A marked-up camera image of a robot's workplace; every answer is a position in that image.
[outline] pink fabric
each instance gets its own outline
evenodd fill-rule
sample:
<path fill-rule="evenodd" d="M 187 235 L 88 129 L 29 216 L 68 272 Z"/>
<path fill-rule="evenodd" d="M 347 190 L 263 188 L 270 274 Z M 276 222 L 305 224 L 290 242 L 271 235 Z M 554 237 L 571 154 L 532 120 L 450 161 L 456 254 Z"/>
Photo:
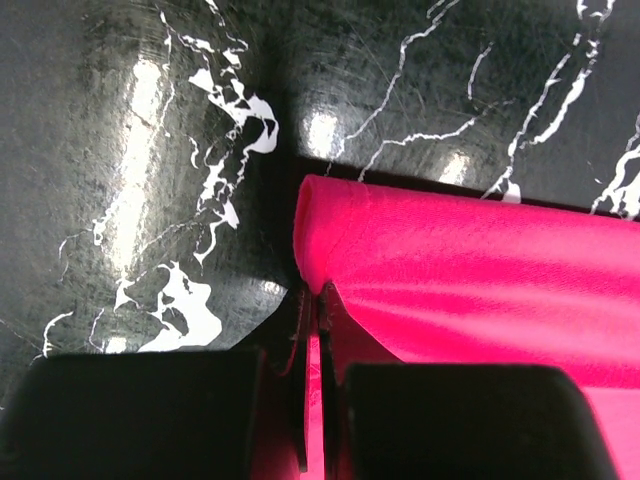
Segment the pink fabric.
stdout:
<path fill-rule="evenodd" d="M 630 222 L 316 176 L 294 231 L 312 291 L 334 283 L 400 359 L 562 368 L 627 480 L 640 479 L 638 248 Z"/>
<path fill-rule="evenodd" d="M 322 427 L 322 377 L 320 376 L 320 339 L 317 332 L 309 339 L 309 377 L 307 378 L 307 408 L 309 429 L 307 431 L 308 472 L 302 480 L 324 479 L 324 445 Z"/>

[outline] black marble surface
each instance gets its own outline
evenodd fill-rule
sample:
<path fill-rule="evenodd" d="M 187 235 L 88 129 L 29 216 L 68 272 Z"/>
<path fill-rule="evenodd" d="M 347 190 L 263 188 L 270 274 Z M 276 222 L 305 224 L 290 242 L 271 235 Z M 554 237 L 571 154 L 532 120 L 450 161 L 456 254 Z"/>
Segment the black marble surface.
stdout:
<path fill-rule="evenodd" d="M 637 0 L 7 0 L 0 38 L 0 404 L 40 355 L 237 343 L 307 171 L 639 213 Z"/>

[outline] white vein pattern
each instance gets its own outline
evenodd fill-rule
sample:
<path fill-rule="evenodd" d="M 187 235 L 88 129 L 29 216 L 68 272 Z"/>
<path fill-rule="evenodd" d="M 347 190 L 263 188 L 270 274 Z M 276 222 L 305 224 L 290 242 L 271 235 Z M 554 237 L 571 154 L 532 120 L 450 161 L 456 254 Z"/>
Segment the white vein pattern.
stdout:
<path fill-rule="evenodd" d="M 632 162 L 640 163 L 640 113 L 636 118 L 636 130 L 629 138 L 624 153 L 616 163 L 615 176 L 602 194 L 593 202 L 591 213 L 595 213 L 606 200 L 612 203 L 609 213 L 620 215 L 627 220 L 635 220 L 640 215 L 640 172 L 626 185 L 627 167 Z"/>
<path fill-rule="evenodd" d="M 520 139 L 527 133 L 529 124 L 534 118 L 536 118 L 536 114 L 538 113 L 538 110 L 540 110 L 540 108 L 544 104 L 544 101 L 546 100 L 547 95 L 549 94 L 549 89 L 556 83 L 560 82 L 560 79 L 558 78 L 558 74 L 560 73 L 560 70 L 564 68 L 564 66 L 567 64 L 570 58 L 571 58 L 570 53 L 567 53 L 564 57 L 562 57 L 560 61 L 557 63 L 557 65 L 555 66 L 555 68 L 553 69 L 553 71 L 551 72 L 551 75 L 549 76 L 549 78 L 547 78 L 547 81 L 544 84 L 544 88 L 542 89 L 542 93 L 540 94 L 538 101 L 531 106 L 531 108 L 529 109 L 529 112 L 527 113 L 527 116 L 524 119 L 524 122 L 522 123 L 522 126 L 520 127 L 520 130 L 518 130 L 516 135 L 511 140 L 511 143 L 509 143 L 509 147 L 507 148 L 507 155 L 509 155 L 509 165 L 507 165 L 507 168 L 505 169 L 504 173 L 500 175 L 500 177 L 498 177 L 498 180 L 496 180 L 495 183 L 489 188 L 489 190 L 485 192 L 482 198 L 486 198 L 494 192 L 501 191 L 502 184 L 506 182 L 507 192 L 509 193 L 509 196 L 506 197 L 505 195 L 506 197 L 505 201 L 512 202 L 512 203 L 518 203 L 520 201 L 520 198 L 519 198 L 520 187 L 519 185 L 511 181 L 511 175 L 513 174 L 513 167 L 515 164 L 516 149 L 520 145 Z"/>
<path fill-rule="evenodd" d="M 442 10 L 433 18 L 433 20 L 431 21 L 431 24 L 429 25 L 429 27 L 427 27 L 425 30 L 423 30 L 421 32 L 417 32 L 417 33 L 414 33 L 412 35 L 408 35 L 402 40 L 402 42 L 400 43 L 400 56 L 399 56 L 399 59 L 398 59 L 398 66 L 396 67 L 396 71 L 393 74 L 393 77 L 391 77 L 391 80 L 389 81 L 389 85 L 388 85 L 387 90 L 385 92 L 385 95 L 384 95 L 384 98 L 382 100 L 382 103 L 371 113 L 371 115 L 369 115 L 365 119 L 365 121 L 362 123 L 362 125 L 360 125 L 360 127 L 358 127 L 358 129 L 355 132 L 353 132 L 353 133 L 351 133 L 349 135 L 346 135 L 345 137 L 343 137 L 340 140 L 336 155 L 335 155 L 334 159 L 329 163 L 329 165 L 327 167 L 327 174 L 331 170 L 331 165 L 332 165 L 333 161 L 335 161 L 336 159 L 340 158 L 342 156 L 342 154 L 345 152 L 346 143 L 348 141 L 354 140 L 355 138 L 360 136 L 362 134 L 362 132 L 364 132 L 365 129 L 371 124 L 371 122 L 373 122 L 376 119 L 376 117 L 378 115 L 380 115 L 380 113 L 386 108 L 387 104 L 389 103 L 389 99 L 391 98 L 391 94 L 393 93 L 393 89 L 395 88 L 396 83 L 398 82 L 400 77 L 402 77 L 402 74 L 404 72 L 404 64 L 405 64 L 406 59 L 407 59 L 407 48 L 409 48 L 409 46 L 413 42 L 415 42 L 416 40 L 421 39 L 421 38 L 427 38 L 429 35 L 431 35 L 440 26 L 440 24 L 442 23 L 442 19 L 446 15 L 446 13 L 451 8 L 453 8 L 455 5 L 457 5 L 458 3 L 460 3 L 460 0 L 452 0 L 452 1 L 450 1 L 449 3 L 447 3 L 445 5 L 445 0 L 439 0 L 431 8 L 429 8 L 429 10 L 427 11 L 427 19 L 431 19 L 431 15 L 436 11 L 436 9 L 438 9 L 439 7 L 444 5 Z M 364 170 L 366 171 L 369 168 L 371 168 L 371 165 L 373 165 L 373 163 L 370 161 L 369 164 L 367 165 L 367 167 L 365 167 Z M 360 178 L 364 178 L 365 171 L 363 171 L 360 174 Z"/>
<path fill-rule="evenodd" d="M 441 134 L 413 133 L 411 135 L 407 135 L 402 140 L 383 140 L 380 146 L 378 147 L 378 149 L 374 152 L 374 154 L 369 159 L 369 163 L 367 163 L 367 165 L 365 165 L 365 167 L 360 171 L 360 176 L 358 177 L 358 181 L 359 182 L 364 181 L 365 175 L 367 174 L 369 169 L 371 169 L 371 167 L 375 164 L 376 159 L 380 156 L 380 154 L 384 150 L 384 147 L 386 147 L 387 145 L 397 145 L 400 147 L 406 147 L 407 145 L 409 145 L 412 142 L 415 142 L 416 140 L 446 140 L 448 138 L 458 137 L 462 135 L 466 130 L 474 126 L 478 121 L 478 119 L 485 116 L 489 112 L 489 110 L 491 110 L 493 107 L 495 107 L 495 104 L 491 105 L 488 109 L 486 109 L 481 114 L 470 118 L 453 132 L 441 133 Z"/>
<path fill-rule="evenodd" d="M 217 25 L 224 30 L 224 35 L 232 42 L 232 46 L 222 50 L 213 46 L 211 42 L 206 39 L 199 39 L 190 35 L 181 34 L 168 23 L 165 13 L 160 11 L 160 21 L 167 31 L 167 36 L 163 41 L 163 44 L 167 49 L 167 57 L 166 62 L 162 64 L 161 69 L 165 74 L 169 74 L 171 71 L 171 55 L 175 48 L 174 39 L 178 40 L 179 45 L 182 45 L 201 56 L 206 66 L 195 71 L 189 77 L 189 83 L 191 83 L 195 88 L 206 92 L 209 102 L 225 112 L 234 121 L 233 128 L 225 135 L 225 138 L 232 143 L 232 146 L 215 161 L 209 160 L 210 154 L 213 151 L 213 145 L 207 147 L 202 157 L 202 163 L 208 170 L 208 173 L 202 184 L 202 191 L 200 195 L 197 199 L 194 199 L 194 219 L 188 222 L 170 225 L 160 235 L 152 239 L 150 242 L 147 242 L 136 252 L 137 254 L 140 254 L 167 233 L 175 232 L 182 228 L 190 228 L 195 225 L 200 225 L 196 219 L 205 212 L 211 212 L 218 217 L 217 220 L 214 220 L 207 225 L 211 235 L 211 240 L 203 252 L 199 251 L 201 240 L 198 240 L 197 244 L 194 246 L 195 250 L 193 251 L 193 256 L 202 267 L 204 267 L 206 258 L 216 247 L 216 230 L 224 225 L 236 229 L 240 224 L 240 220 L 232 204 L 232 197 L 238 186 L 244 180 L 245 171 L 251 155 L 253 153 L 266 154 L 273 152 L 277 146 L 279 132 L 279 124 L 271 106 L 255 94 L 247 95 L 245 93 L 245 86 L 238 76 L 242 69 L 242 54 L 248 51 L 249 45 L 244 40 L 233 37 L 227 31 L 226 22 L 222 17 L 218 6 L 213 0 L 205 0 L 205 2 L 209 11 L 217 20 Z M 218 78 L 224 79 L 224 84 L 217 84 L 213 80 L 211 62 L 209 61 L 207 54 L 220 54 L 227 60 L 228 66 L 222 68 L 220 72 L 218 72 Z M 235 94 L 235 98 L 232 100 L 225 99 L 224 94 L 229 91 L 232 91 Z M 164 129 L 164 117 L 170 103 L 175 98 L 175 87 L 173 83 L 171 83 L 170 92 L 169 98 L 165 101 L 159 116 L 159 125 L 164 131 L 166 137 L 171 137 L 171 134 Z M 263 124 L 263 131 L 257 140 L 244 146 L 240 158 L 240 167 L 235 172 L 235 181 L 229 181 L 225 176 L 223 176 L 223 173 L 225 172 L 225 161 L 231 157 L 233 152 L 233 143 L 242 133 L 249 118 L 260 120 Z M 156 133 L 157 132 L 154 132 L 154 136 L 149 139 L 149 145 L 147 145 L 147 147 L 150 146 L 151 140 L 155 138 Z M 188 135 L 187 138 L 192 147 L 189 162 L 193 168 L 197 169 L 199 168 L 197 161 L 201 153 L 200 145 L 191 135 Z M 107 224 L 114 218 L 117 209 L 123 207 L 124 202 L 120 198 L 121 196 L 122 195 L 116 196 L 102 217 L 93 220 L 92 232 L 94 245 L 102 248 Z M 209 203 L 214 203 L 219 206 L 208 207 L 207 205 Z M 73 237 L 74 236 L 67 237 L 60 245 L 60 258 L 62 257 L 62 251 L 65 248 L 67 241 Z M 169 274 L 169 280 L 162 290 L 157 293 L 156 310 L 154 312 L 146 313 L 157 319 L 157 321 L 160 322 L 162 329 L 154 339 L 140 347 L 138 351 L 170 351 L 184 346 L 205 347 L 209 345 L 222 331 L 222 322 L 207 307 L 207 302 L 211 296 L 211 287 L 208 284 L 198 283 L 190 279 L 188 275 L 181 270 L 180 264 L 176 261 L 169 262 L 168 265 L 160 264 L 156 268 L 166 270 Z M 140 309 L 140 305 L 127 295 L 126 289 L 135 285 L 138 281 L 144 278 L 146 273 L 147 272 L 143 272 L 135 280 L 130 280 L 126 278 L 126 275 L 123 275 L 116 282 L 116 298 L 113 305 L 114 312 L 121 306 L 130 302 L 134 303 L 136 307 Z M 166 312 L 174 314 L 176 312 L 180 313 L 187 324 L 187 333 L 183 334 L 171 323 L 165 321 L 163 319 L 163 315 Z M 126 349 L 126 339 L 123 338 L 112 338 L 106 344 L 105 342 L 102 342 L 101 345 L 98 345 L 95 342 L 94 335 L 96 325 L 103 313 L 104 308 L 100 310 L 93 320 L 91 332 L 88 337 L 89 343 L 96 348 L 96 350 L 102 353 L 119 353 L 124 351 Z M 59 321 L 73 315 L 74 312 L 58 315 L 47 324 L 43 334 L 43 356 L 46 357 L 53 349 L 53 345 L 49 340 L 49 333 L 51 329 Z"/>
<path fill-rule="evenodd" d="M 29 345 L 31 345 L 33 348 L 35 348 L 36 350 L 40 350 L 40 347 L 38 347 L 35 343 L 33 343 L 31 340 L 29 340 L 28 338 L 20 335 L 18 332 L 16 332 L 9 323 L 7 323 L 6 321 L 4 321 L 3 319 L 0 318 L 0 324 L 4 325 L 7 329 L 9 329 L 9 331 L 11 333 L 13 333 L 16 337 L 18 337 L 20 340 L 23 340 L 25 342 L 27 342 Z"/>
<path fill-rule="evenodd" d="M 607 0 L 607 5 L 604 10 L 593 12 L 590 15 L 591 18 L 599 18 L 599 27 L 601 27 L 604 21 L 607 18 L 609 18 L 609 16 L 611 15 L 614 4 L 615 4 L 615 0 Z M 576 11 L 578 13 L 578 18 L 580 20 L 584 18 L 584 12 L 587 9 L 588 9 L 588 6 L 585 5 L 584 0 L 576 1 Z M 573 46 L 574 47 L 578 46 L 581 41 L 582 41 L 582 35 L 580 33 L 576 33 L 573 40 Z M 496 182 L 485 192 L 485 194 L 483 195 L 483 198 L 486 198 L 492 193 L 502 192 L 504 194 L 503 201 L 510 202 L 510 203 L 521 202 L 520 186 L 511 180 L 511 176 L 513 175 L 513 171 L 515 167 L 516 149 L 523 150 L 527 146 L 534 146 L 534 145 L 545 143 L 547 140 L 549 140 L 553 135 L 555 135 L 558 132 L 567 115 L 567 112 L 569 111 L 569 107 L 576 100 L 578 100 L 578 98 L 580 98 L 580 96 L 582 95 L 582 92 L 584 91 L 584 87 L 586 85 L 586 81 L 589 78 L 589 76 L 593 73 L 593 69 L 595 68 L 596 63 L 598 61 L 598 55 L 600 53 L 599 52 L 600 40 L 598 38 L 594 40 L 587 39 L 587 45 L 588 45 L 588 49 L 586 53 L 587 65 L 585 67 L 582 67 L 578 72 L 576 78 L 571 84 L 569 93 L 567 94 L 562 104 L 560 105 L 560 109 L 558 110 L 554 119 L 547 126 L 547 128 L 539 135 L 536 135 L 533 138 L 533 140 L 521 141 L 522 137 L 527 133 L 527 129 L 529 127 L 531 120 L 536 117 L 537 111 L 542 107 L 545 99 L 547 98 L 549 87 L 561 81 L 561 79 L 558 78 L 558 74 L 560 73 L 560 70 L 562 70 L 562 68 L 566 65 L 567 61 L 571 58 L 572 54 L 567 53 L 566 55 L 564 55 L 562 59 L 558 62 L 556 67 L 553 69 L 553 71 L 551 72 L 551 76 L 545 82 L 545 86 L 543 88 L 540 98 L 538 99 L 538 102 L 536 102 L 536 104 L 534 104 L 533 107 L 529 109 L 529 113 L 525 118 L 522 128 L 516 133 L 515 137 L 509 144 L 509 147 L 507 150 L 507 153 L 509 155 L 509 164 L 507 165 L 507 168 L 502 173 L 502 175 L 498 177 L 498 180 L 496 180 Z"/>
<path fill-rule="evenodd" d="M 64 252 L 64 249 L 67 246 L 67 242 L 69 240 L 72 240 L 74 238 L 78 238 L 83 233 L 87 233 L 87 232 L 90 232 L 90 231 L 91 230 L 86 230 L 86 231 L 83 231 L 83 232 L 76 233 L 74 235 L 68 235 L 62 241 L 62 243 L 60 243 L 60 246 L 58 247 L 58 261 L 62 261 L 62 253 Z M 64 268 L 62 270 L 62 273 L 60 274 L 60 278 L 58 279 L 58 283 L 62 283 L 64 281 L 64 276 L 66 275 L 68 270 L 69 270 L 69 260 L 65 260 Z"/>
<path fill-rule="evenodd" d="M 482 60 L 486 58 L 489 53 L 491 53 L 491 49 L 493 48 L 493 42 L 489 43 L 489 46 L 484 49 L 478 58 L 476 58 L 476 62 L 473 64 L 473 69 L 471 70 L 471 75 L 469 76 L 469 83 L 467 84 L 467 98 L 469 100 L 473 100 L 473 82 L 476 79 L 476 74 L 478 73 L 478 68 L 480 68 L 480 64 Z"/>

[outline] glossy black floor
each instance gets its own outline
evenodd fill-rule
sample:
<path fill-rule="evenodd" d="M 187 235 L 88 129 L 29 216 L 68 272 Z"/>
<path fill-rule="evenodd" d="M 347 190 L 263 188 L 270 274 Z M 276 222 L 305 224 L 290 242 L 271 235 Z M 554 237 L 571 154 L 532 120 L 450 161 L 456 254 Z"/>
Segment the glossy black floor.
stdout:
<path fill-rule="evenodd" d="M 0 400 L 39 355 L 235 344 L 329 163 L 640 209 L 638 0 L 6 0 L 0 32 Z"/>

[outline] magenta fabric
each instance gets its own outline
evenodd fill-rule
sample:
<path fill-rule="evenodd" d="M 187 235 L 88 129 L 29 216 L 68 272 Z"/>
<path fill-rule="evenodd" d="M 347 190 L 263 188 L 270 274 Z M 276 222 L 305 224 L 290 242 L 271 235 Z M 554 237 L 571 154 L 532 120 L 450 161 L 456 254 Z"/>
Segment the magenta fabric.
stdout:
<path fill-rule="evenodd" d="M 332 282 L 403 361 L 562 368 L 627 480 L 640 479 L 639 248 L 631 222 L 317 176 L 294 228 L 311 290 Z"/>

